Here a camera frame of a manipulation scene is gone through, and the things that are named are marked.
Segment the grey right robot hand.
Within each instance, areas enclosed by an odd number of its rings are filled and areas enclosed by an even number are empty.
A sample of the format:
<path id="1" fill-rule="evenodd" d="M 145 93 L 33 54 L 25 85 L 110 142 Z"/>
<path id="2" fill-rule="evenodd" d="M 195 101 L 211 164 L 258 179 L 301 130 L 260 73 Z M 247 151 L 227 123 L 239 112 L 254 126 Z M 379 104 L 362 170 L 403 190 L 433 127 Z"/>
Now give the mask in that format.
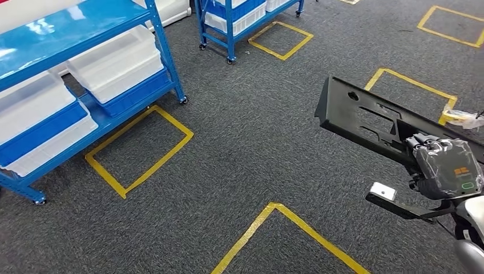
<path id="1" fill-rule="evenodd" d="M 483 171 L 467 141 L 414 134 L 406 138 L 420 173 L 417 191 L 431 200 L 480 194 Z"/>

